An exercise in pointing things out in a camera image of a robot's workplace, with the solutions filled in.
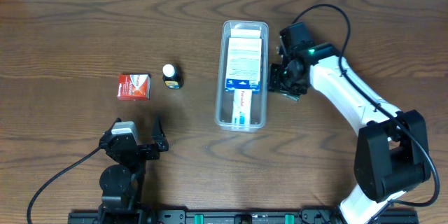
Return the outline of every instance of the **plastic bin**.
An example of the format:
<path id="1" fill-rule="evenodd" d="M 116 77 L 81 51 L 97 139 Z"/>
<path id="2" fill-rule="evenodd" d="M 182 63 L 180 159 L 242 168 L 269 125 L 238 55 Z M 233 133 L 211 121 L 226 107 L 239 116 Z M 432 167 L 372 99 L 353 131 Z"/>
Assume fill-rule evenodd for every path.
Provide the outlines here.
<path id="1" fill-rule="evenodd" d="M 264 22 L 227 21 L 223 25 L 215 111 L 216 124 L 223 130 L 254 132 L 263 127 L 266 123 L 268 36 L 269 28 Z M 226 78 L 229 77 L 227 75 L 227 66 L 230 38 L 253 39 L 251 42 L 257 42 L 256 38 L 261 39 L 259 84 L 252 85 L 250 88 L 244 88 L 245 90 L 250 90 L 252 92 L 250 121 L 247 120 L 246 123 L 236 122 L 235 117 L 232 121 L 235 89 L 239 89 L 239 87 L 230 86 L 231 81 L 229 81 L 229 78 Z M 235 44 L 235 41 L 235 39 L 232 39 L 231 44 Z M 254 65 L 256 66 L 256 64 L 251 64 L 248 67 L 253 69 Z"/>

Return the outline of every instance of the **red box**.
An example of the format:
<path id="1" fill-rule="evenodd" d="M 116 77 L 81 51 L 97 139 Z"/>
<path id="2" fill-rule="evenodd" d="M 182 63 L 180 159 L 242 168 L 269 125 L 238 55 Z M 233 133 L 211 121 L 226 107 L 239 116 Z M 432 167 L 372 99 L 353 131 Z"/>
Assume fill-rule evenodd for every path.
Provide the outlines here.
<path id="1" fill-rule="evenodd" d="M 117 97 L 122 101 L 149 100 L 150 87 L 149 74 L 120 74 Z"/>

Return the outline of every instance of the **small bottle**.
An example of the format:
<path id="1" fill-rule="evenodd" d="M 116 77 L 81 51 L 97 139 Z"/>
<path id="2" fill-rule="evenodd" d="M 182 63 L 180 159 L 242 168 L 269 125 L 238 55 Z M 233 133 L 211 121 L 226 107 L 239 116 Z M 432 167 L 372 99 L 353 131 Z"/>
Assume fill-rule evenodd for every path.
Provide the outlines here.
<path id="1" fill-rule="evenodd" d="M 163 66 L 163 81 L 168 88 L 179 89 L 182 88 L 183 79 L 179 72 L 176 71 L 172 64 Z"/>

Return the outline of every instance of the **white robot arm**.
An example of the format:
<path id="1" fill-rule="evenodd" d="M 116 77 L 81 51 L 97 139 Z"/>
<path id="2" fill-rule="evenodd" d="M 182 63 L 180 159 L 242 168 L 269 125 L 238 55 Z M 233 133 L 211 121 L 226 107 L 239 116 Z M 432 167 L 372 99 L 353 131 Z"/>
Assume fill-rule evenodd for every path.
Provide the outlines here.
<path id="1" fill-rule="evenodd" d="M 338 66 L 338 56 L 331 56 L 318 61 L 318 64 L 310 67 L 310 84 L 314 89 L 322 92 L 349 121 L 356 135 L 359 129 L 366 126 L 368 122 L 381 123 L 389 118 L 377 111 L 369 101 L 356 91 L 351 84 L 341 75 Z M 342 58 L 343 70 L 370 97 L 374 98 L 381 107 L 390 114 L 397 116 L 400 109 L 382 99 L 369 86 L 367 86 Z M 405 194 L 400 191 L 392 194 L 383 202 L 376 203 L 369 199 L 361 190 L 359 185 L 351 192 L 350 196 L 342 201 L 339 210 L 348 224 L 368 223 L 370 219 L 381 211 L 389 200 L 396 199 Z"/>
<path id="2" fill-rule="evenodd" d="M 432 161 L 424 157 L 426 124 L 418 112 L 403 113 L 381 98 L 351 70 L 340 52 L 329 43 L 316 45 L 305 25 L 295 21 L 280 31 L 277 52 L 282 63 L 270 66 L 269 90 L 298 100 L 313 87 L 349 121 L 358 136 L 354 165 L 358 185 L 338 206 L 341 220 L 337 221 L 370 223 L 390 202 L 431 177 Z M 391 140 L 400 146 L 390 150 Z"/>

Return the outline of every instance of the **wood grain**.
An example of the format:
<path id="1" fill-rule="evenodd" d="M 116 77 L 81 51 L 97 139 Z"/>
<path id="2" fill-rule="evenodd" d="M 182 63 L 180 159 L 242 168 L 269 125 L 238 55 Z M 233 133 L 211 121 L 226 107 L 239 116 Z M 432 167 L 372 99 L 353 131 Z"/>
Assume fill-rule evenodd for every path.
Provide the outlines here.
<path id="1" fill-rule="evenodd" d="M 171 147 L 148 163 L 144 197 L 153 206 L 335 206 L 356 184 L 356 135 L 321 94 L 310 90 L 298 103 L 269 94 L 267 124 L 255 134 L 214 123 L 224 21 L 266 22 L 275 62 L 279 30 L 317 3 L 347 12 L 346 56 L 366 83 L 424 115 L 442 191 L 419 217 L 446 223 L 448 0 L 0 0 L 0 223 L 25 223 L 39 187 L 95 148 L 117 116 L 135 120 L 145 142 L 156 114 Z M 304 21 L 318 41 L 342 44 L 336 12 L 315 10 Z M 185 72 L 178 91 L 161 81 L 172 62 Z M 122 72 L 151 73 L 151 101 L 118 101 Z M 74 209 L 96 209 L 99 176 L 112 164 L 101 152 L 57 179 L 37 199 L 34 222 L 66 223 Z M 429 181 L 405 199 L 432 191 Z"/>

